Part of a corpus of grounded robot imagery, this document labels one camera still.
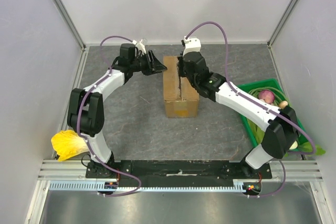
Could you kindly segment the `brown cardboard express box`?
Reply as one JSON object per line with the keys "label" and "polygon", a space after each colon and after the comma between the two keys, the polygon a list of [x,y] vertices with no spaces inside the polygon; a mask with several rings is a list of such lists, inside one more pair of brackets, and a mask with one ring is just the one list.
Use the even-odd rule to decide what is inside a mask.
{"label": "brown cardboard express box", "polygon": [[194,118],[198,114],[199,94],[186,77],[179,76],[178,58],[163,57],[163,99],[168,118]]}

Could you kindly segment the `yellow napa cabbage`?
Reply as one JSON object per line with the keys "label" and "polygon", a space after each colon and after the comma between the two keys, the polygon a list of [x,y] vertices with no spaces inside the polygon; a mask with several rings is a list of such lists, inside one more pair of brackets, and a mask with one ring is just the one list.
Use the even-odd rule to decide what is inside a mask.
{"label": "yellow napa cabbage", "polygon": [[58,132],[51,138],[51,144],[59,162],[89,151],[84,139],[73,130]]}

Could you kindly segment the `purple onion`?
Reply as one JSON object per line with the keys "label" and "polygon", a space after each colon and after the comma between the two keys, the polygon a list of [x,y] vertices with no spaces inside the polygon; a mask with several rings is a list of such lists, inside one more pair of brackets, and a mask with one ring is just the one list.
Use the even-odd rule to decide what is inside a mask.
{"label": "purple onion", "polygon": [[275,95],[270,90],[261,90],[258,94],[258,99],[263,100],[268,104],[272,104],[275,100]]}

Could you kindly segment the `brown mushroom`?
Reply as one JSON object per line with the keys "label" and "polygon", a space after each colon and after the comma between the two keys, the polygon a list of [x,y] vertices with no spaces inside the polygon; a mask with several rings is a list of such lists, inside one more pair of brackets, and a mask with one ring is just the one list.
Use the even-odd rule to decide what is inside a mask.
{"label": "brown mushroom", "polygon": [[279,104],[278,104],[278,107],[280,109],[284,109],[285,107],[287,107],[289,104],[287,101],[281,101]]}

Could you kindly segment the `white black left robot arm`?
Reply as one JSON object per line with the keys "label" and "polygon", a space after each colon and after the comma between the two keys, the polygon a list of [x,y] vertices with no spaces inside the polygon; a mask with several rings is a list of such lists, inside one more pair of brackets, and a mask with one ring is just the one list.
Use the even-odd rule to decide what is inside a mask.
{"label": "white black left robot arm", "polygon": [[103,136],[104,101],[117,88],[123,86],[135,72],[145,76],[162,73],[167,67],[146,50],[143,40],[124,43],[119,55],[107,72],[95,83],[84,89],[72,90],[69,99],[67,124],[88,146],[91,159],[99,163],[97,173],[103,178],[111,178],[115,173],[112,151]]}

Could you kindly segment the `aluminium frame rail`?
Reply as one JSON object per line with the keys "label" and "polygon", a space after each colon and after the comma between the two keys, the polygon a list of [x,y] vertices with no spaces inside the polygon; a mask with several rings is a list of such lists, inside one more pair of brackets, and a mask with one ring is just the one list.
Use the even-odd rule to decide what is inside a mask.
{"label": "aluminium frame rail", "polygon": [[[145,176],[212,176],[217,179],[235,181],[281,181],[314,182],[322,181],[322,175],[315,161],[271,161],[256,171],[244,173],[239,161],[115,161],[113,168],[144,178]],[[38,179],[42,180],[84,180],[118,178],[118,175],[101,165],[94,166],[88,160],[69,160],[58,162],[43,161]]]}

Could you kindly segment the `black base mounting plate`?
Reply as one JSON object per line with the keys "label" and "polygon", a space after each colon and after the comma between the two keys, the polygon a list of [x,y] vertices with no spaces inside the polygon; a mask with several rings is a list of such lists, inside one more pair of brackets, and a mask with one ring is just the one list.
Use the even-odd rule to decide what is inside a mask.
{"label": "black base mounting plate", "polygon": [[228,179],[271,179],[269,164],[253,170],[240,162],[202,161],[202,160],[121,160],[107,164],[113,169],[131,174],[138,178],[146,175],[202,175],[222,176]]}

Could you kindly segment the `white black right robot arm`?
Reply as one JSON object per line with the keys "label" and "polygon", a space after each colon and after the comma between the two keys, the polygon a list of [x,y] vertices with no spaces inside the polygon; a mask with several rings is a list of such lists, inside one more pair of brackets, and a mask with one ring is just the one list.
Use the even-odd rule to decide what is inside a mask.
{"label": "white black right robot arm", "polygon": [[240,172],[245,178],[254,178],[268,161],[283,158],[297,141],[298,120],[294,109],[289,106],[280,109],[262,102],[224,76],[209,71],[200,52],[179,56],[178,71],[200,96],[235,110],[264,131],[262,142],[242,160]]}

